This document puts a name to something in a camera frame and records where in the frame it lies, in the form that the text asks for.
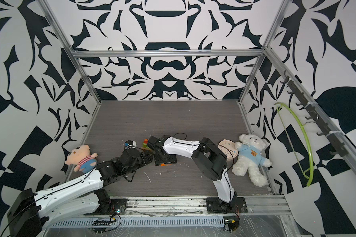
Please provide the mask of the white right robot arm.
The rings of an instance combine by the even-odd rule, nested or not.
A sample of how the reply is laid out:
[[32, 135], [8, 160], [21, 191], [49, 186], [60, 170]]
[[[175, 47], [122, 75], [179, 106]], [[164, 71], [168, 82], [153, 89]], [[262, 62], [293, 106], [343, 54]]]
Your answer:
[[213, 181], [221, 203], [232, 203], [237, 196], [228, 176], [227, 156], [209, 138], [187, 141], [164, 135], [151, 136], [147, 147], [154, 151], [156, 166], [175, 164], [177, 156], [190, 158], [202, 174]]

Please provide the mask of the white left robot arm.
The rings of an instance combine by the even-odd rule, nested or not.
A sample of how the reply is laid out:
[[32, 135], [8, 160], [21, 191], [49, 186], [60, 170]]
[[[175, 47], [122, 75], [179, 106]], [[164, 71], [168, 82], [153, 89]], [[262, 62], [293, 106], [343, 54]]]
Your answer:
[[88, 173], [59, 186], [22, 191], [7, 214], [9, 235], [36, 237], [70, 217], [108, 212], [111, 200], [104, 188], [123, 178], [132, 182], [136, 171], [152, 161], [153, 152], [127, 148], [120, 157], [99, 163]]

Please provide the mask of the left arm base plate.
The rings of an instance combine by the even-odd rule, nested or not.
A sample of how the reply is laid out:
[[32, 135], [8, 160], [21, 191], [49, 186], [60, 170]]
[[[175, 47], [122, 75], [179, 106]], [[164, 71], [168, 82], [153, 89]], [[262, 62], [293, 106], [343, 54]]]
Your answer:
[[126, 198], [112, 198], [105, 201], [104, 204], [100, 204], [98, 209], [93, 213], [86, 213], [85, 216], [94, 215], [115, 215], [124, 214], [126, 210], [128, 199]]

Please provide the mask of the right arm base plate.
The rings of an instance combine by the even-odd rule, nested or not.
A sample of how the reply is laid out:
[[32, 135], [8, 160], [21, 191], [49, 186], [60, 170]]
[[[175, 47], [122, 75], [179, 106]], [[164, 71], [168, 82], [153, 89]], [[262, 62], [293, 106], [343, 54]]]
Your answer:
[[248, 208], [244, 197], [234, 196], [230, 203], [220, 200], [219, 198], [206, 198], [207, 211], [209, 213], [247, 213]]

